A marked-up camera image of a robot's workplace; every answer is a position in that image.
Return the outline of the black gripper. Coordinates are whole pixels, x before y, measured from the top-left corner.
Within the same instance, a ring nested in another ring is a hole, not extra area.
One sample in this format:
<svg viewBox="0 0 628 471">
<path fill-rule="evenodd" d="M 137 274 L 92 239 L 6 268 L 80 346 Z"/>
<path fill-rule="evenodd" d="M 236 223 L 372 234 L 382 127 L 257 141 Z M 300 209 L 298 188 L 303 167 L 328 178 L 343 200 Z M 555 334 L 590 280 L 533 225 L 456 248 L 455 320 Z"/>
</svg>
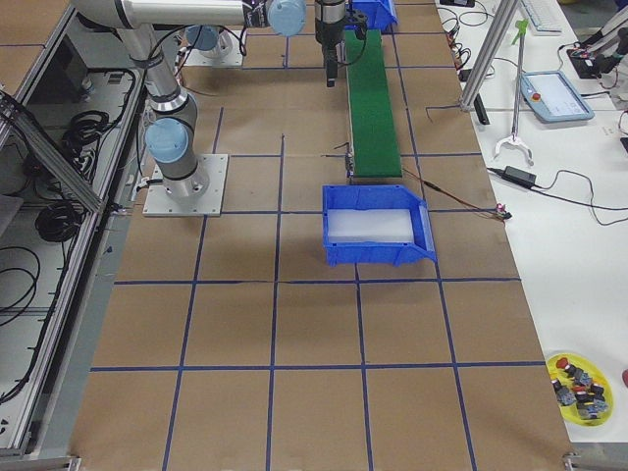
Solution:
<svg viewBox="0 0 628 471">
<path fill-rule="evenodd" d="M 338 77 L 337 47 L 346 20 L 344 0 L 315 1 L 315 37 L 325 49 L 326 87 L 334 87 Z"/>
</svg>

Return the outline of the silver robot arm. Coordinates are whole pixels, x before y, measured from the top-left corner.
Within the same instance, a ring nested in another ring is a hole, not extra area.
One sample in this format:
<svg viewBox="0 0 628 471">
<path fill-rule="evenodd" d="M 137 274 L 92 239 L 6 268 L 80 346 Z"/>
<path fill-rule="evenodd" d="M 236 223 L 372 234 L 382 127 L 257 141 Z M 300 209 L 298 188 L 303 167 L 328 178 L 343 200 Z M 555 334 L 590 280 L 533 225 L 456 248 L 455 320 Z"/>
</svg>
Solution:
<svg viewBox="0 0 628 471">
<path fill-rule="evenodd" d="M 75 1 L 73 5 L 87 19 L 115 29 L 131 60 L 145 71 L 150 106 L 156 113 L 145 141 L 166 192 L 175 198 L 202 194 L 210 177 L 192 149 L 195 100 L 167 64 L 153 26 L 269 27 L 293 36 L 307 19 L 304 1 Z"/>
<path fill-rule="evenodd" d="M 189 26 L 185 30 L 188 44 L 201 53 L 216 57 L 226 55 L 233 49 L 229 35 L 216 26 Z"/>
</svg>

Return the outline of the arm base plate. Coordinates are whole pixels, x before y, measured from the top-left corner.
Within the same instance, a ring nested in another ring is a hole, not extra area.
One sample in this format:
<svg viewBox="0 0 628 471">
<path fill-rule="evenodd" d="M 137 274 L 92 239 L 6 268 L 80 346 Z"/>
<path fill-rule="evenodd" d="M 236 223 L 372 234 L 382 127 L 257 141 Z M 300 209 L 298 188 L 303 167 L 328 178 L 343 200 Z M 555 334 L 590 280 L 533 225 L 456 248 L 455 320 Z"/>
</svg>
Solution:
<svg viewBox="0 0 628 471">
<path fill-rule="evenodd" d="M 239 49 L 239 30 L 235 35 L 223 31 L 220 33 L 201 33 L 201 40 L 189 52 L 186 66 L 211 68 L 239 68 L 243 56 Z"/>
<path fill-rule="evenodd" d="M 156 166 L 152 175 L 160 183 L 147 189 L 146 217 L 220 217 L 228 172 L 228 154 L 198 154 L 196 171 L 180 181 L 165 179 Z"/>
</svg>

